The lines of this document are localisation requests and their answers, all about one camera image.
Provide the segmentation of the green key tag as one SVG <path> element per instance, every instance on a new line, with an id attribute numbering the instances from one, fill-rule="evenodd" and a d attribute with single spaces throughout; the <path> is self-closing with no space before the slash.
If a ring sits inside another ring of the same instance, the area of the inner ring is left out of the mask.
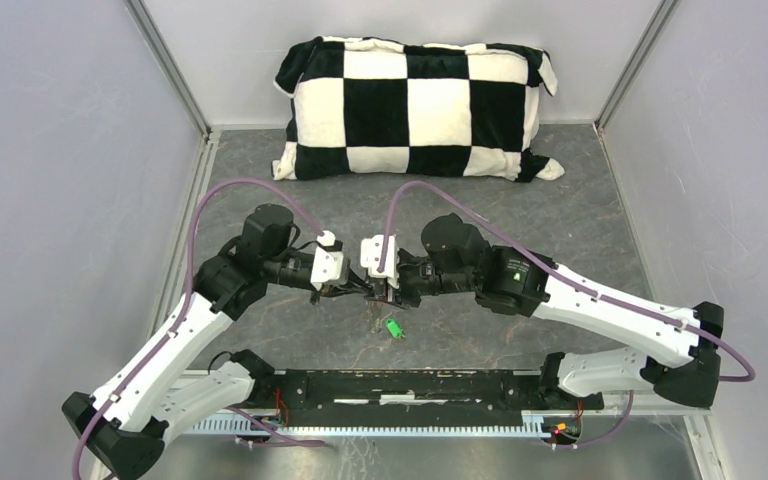
<path id="1" fill-rule="evenodd" d="M 404 339 L 405 338 L 405 332 L 400 326 L 400 324 L 393 318 L 387 318 L 385 321 L 385 327 L 388 331 L 388 333 L 394 338 L 394 339 Z"/>

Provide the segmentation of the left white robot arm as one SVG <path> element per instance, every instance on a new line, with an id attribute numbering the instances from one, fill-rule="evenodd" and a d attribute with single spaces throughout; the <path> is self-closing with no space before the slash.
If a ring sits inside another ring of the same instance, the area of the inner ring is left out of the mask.
<path id="1" fill-rule="evenodd" d="M 192 292 L 126 366 L 94 392 L 74 392 L 64 401 L 61 411 L 70 427 L 114 477 L 145 475 L 173 439 L 220 409 L 243 401 L 257 408 L 272 399 L 270 368 L 255 366 L 253 355 L 243 353 L 178 393 L 169 392 L 195 357 L 269 286 L 305 290 L 312 300 L 371 293 L 332 233 L 314 240 L 312 253 L 295 247 L 299 234 L 289 209 L 258 206 L 241 233 L 199 267 Z"/>

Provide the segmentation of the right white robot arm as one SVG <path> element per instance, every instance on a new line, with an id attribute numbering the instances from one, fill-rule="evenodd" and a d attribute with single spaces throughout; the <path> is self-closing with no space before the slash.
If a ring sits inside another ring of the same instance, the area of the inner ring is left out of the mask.
<path id="1" fill-rule="evenodd" d="M 540 400 L 562 408 L 610 391 L 652 391 L 688 407 L 713 405 L 720 383 L 716 340 L 724 310 L 712 302 L 672 307 L 592 282 L 544 255 L 492 245 L 479 229 L 449 214 L 421 233 L 425 255 L 376 235 L 361 243 L 373 296 L 415 308 L 428 296 L 472 292 L 496 314 L 557 321 L 620 343 L 588 354 L 548 355 L 537 382 Z"/>

